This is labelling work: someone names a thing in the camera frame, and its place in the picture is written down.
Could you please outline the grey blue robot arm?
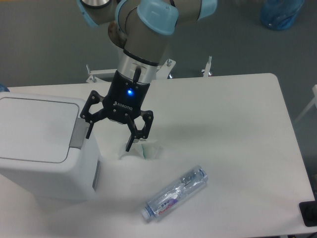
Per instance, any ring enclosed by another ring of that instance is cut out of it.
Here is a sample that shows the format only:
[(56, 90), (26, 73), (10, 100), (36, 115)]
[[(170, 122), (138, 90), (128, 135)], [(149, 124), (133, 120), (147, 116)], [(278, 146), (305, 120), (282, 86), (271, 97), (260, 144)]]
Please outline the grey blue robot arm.
[(127, 125), (131, 135), (126, 150), (130, 150), (149, 136), (154, 115), (141, 106), (176, 26), (212, 15), (217, 1), (79, 0), (77, 5), (90, 26), (114, 22), (124, 40), (107, 95), (91, 91), (80, 116), (90, 127), (103, 119)]

